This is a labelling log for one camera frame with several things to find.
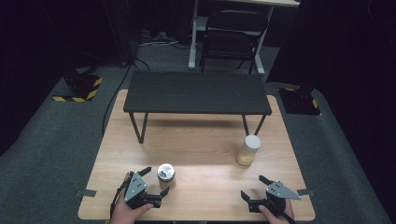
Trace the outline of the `person's left hand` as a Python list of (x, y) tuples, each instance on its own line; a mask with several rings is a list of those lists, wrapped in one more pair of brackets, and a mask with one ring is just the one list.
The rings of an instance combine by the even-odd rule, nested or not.
[(134, 224), (140, 216), (154, 207), (152, 203), (147, 203), (136, 209), (132, 209), (124, 201), (124, 194), (125, 188), (122, 188), (115, 202), (109, 224)]

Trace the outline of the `glass jar with silver lid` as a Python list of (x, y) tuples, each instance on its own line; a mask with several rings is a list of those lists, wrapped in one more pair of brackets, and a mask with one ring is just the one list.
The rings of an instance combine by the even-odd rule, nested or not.
[(172, 188), (176, 183), (176, 170), (172, 164), (163, 163), (157, 169), (157, 177), (162, 189)]

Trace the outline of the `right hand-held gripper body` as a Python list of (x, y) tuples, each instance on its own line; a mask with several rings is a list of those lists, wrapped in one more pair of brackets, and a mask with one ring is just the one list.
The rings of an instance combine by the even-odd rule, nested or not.
[(247, 197), (247, 207), (250, 213), (259, 213), (260, 205), (264, 205), (272, 214), (282, 214), (286, 208), (286, 200), (300, 200), (301, 196), (289, 189), (281, 181), (263, 180), (266, 185), (265, 197), (252, 200)]

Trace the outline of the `person's right hand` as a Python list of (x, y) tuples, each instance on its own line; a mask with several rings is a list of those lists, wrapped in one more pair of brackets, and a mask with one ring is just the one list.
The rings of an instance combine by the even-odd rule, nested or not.
[(293, 224), (294, 213), (292, 210), (290, 199), (285, 200), (284, 216), (276, 217), (267, 207), (260, 205), (259, 209), (262, 215), (267, 219), (270, 224)]

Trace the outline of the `white desk frame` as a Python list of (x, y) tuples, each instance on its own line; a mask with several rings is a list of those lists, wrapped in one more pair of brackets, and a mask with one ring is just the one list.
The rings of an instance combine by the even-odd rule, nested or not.
[[(194, 70), (196, 68), (196, 56), (197, 56), (197, 33), (205, 29), (207, 22), (206, 16), (200, 16), (198, 14), (199, 2), (203, 0), (194, 0), (193, 13), (191, 17), (191, 43), (190, 43), (190, 54), (188, 68)], [(266, 6), (267, 10), (265, 16), (268, 20), (268, 24), (271, 24), (271, 18), (275, 7), (295, 7), (297, 8), (300, 3), (296, 0), (220, 0), (225, 2), (243, 3), (243, 4), (256, 4), (260, 6)], [(264, 75), (265, 70), (262, 65), (262, 58), (260, 56), (260, 51), (262, 49), (263, 41), (266, 37), (266, 32), (263, 33), (260, 38), (259, 45), (257, 47), (257, 52), (255, 55), (255, 67), (259, 75)]]

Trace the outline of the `black stand base striped tape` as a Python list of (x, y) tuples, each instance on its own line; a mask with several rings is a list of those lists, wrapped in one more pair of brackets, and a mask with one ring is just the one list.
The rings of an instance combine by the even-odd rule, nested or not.
[(287, 113), (312, 116), (320, 114), (318, 102), (310, 93), (304, 94), (289, 88), (281, 88), (278, 93)]
[(93, 99), (103, 79), (97, 75), (63, 77), (59, 89), (52, 94), (56, 102), (85, 103)]

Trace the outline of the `black raised shelf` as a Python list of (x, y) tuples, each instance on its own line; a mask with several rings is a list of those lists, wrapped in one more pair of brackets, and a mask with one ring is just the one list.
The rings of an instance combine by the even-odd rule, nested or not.
[(123, 111), (140, 144), (150, 113), (257, 115), (272, 114), (262, 80), (224, 73), (143, 72), (132, 75)]

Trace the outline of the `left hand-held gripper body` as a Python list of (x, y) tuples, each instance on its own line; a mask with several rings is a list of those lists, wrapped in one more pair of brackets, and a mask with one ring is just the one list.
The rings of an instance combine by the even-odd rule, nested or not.
[(145, 204), (152, 204), (155, 208), (160, 208), (162, 205), (162, 196), (148, 194), (146, 192), (147, 184), (143, 176), (147, 172), (132, 172), (127, 179), (127, 187), (124, 193), (124, 201), (132, 208), (136, 209)]

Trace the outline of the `black folding chair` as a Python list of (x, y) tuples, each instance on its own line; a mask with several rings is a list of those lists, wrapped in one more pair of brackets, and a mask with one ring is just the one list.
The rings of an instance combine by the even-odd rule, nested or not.
[(268, 23), (258, 11), (224, 9), (212, 13), (205, 25), (201, 72), (205, 71), (206, 59), (219, 59), (240, 61), (238, 67), (250, 61), (251, 73)]

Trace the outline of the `glass jar with white lid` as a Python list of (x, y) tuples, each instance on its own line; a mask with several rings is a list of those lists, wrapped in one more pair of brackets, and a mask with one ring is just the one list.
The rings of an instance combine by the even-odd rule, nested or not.
[(253, 163), (257, 151), (262, 146), (262, 140), (259, 136), (250, 134), (248, 135), (241, 148), (236, 153), (236, 160), (240, 165), (249, 166)]

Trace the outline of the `power strip with plugs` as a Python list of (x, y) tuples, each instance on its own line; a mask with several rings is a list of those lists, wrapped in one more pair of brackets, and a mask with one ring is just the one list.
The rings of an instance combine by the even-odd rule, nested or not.
[(141, 31), (139, 46), (167, 46), (176, 43), (178, 43), (178, 40), (175, 37), (168, 35), (166, 32), (154, 33), (148, 29), (143, 29)]

